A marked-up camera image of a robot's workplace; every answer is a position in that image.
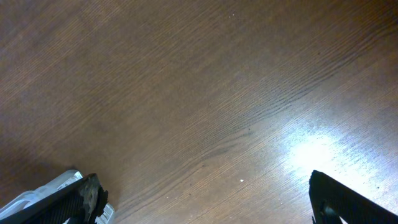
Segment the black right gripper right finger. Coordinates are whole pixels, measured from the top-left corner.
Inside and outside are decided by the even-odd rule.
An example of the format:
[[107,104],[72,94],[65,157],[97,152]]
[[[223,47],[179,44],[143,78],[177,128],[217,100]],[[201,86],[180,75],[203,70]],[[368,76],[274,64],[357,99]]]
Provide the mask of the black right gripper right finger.
[[323,172],[309,180],[312,223],[397,223],[397,215],[363,197]]

